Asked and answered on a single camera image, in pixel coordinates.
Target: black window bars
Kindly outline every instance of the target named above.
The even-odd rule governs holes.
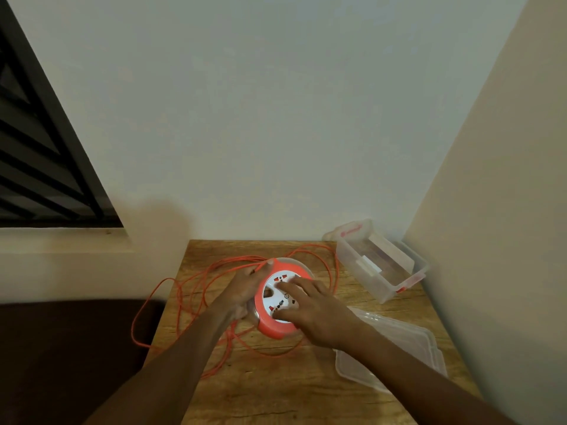
[[[41,140],[22,128],[32,123],[42,129]],[[0,0],[0,145],[0,227],[122,226],[6,0]]]

